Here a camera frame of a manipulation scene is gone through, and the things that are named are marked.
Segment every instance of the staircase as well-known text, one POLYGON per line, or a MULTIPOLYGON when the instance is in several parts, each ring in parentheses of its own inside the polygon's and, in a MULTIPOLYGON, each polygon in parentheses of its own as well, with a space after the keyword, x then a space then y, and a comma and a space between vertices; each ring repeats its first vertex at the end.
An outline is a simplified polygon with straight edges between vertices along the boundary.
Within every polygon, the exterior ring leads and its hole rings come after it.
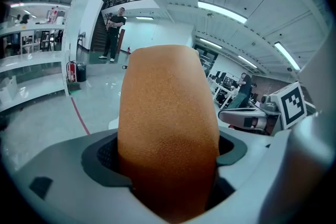
POLYGON ((98 15, 94 28, 90 51, 104 51, 107 33, 101 12, 98 15))

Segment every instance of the black pants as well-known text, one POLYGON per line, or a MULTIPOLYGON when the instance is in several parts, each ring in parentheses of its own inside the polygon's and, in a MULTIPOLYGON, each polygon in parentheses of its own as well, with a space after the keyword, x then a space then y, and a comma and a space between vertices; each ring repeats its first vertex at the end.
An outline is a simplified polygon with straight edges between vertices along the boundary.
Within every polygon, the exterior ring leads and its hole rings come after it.
POLYGON ((111 47, 111 58, 114 59, 117 53, 118 33, 108 33, 105 41, 104 56, 107 56, 111 47))

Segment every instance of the black t-shirt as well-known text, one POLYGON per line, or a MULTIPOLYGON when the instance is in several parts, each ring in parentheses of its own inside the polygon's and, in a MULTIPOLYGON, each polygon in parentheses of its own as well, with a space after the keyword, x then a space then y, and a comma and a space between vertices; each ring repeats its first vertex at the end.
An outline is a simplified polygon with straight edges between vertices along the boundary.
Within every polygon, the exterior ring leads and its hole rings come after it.
MULTIPOLYGON (((114 15, 112 16, 111 18, 111 21, 114 22, 114 23, 126 23, 126 19, 123 17, 123 16, 117 16, 117 15, 114 15)), ((121 26, 119 27, 109 27, 109 30, 108 30, 108 33, 118 33, 119 32, 119 29, 120 29, 121 26)))
POLYGON ((240 85, 240 90, 239 92, 244 93, 246 95, 249 94, 250 89, 251 89, 251 77, 249 75, 246 75, 243 81, 246 82, 244 85, 240 85))

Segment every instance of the green pants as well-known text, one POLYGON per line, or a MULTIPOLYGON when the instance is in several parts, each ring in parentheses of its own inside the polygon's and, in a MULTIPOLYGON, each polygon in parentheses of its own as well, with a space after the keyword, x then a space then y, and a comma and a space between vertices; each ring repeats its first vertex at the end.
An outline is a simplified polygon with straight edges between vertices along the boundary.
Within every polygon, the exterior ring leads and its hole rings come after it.
POLYGON ((226 109, 237 109, 246 97, 246 94, 240 92, 226 109))

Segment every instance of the black hair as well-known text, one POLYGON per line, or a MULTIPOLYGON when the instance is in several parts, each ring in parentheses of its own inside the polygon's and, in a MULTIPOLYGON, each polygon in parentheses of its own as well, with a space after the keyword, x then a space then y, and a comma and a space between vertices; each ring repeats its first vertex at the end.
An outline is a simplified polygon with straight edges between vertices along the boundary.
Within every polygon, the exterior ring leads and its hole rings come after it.
POLYGON ((25 15, 22 17, 22 21, 20 22, 20 24, 26 24, 26 23, 28 23, 28 20, 29 20, 29 15, 28 15, 28 14, 25 14, 25 15))

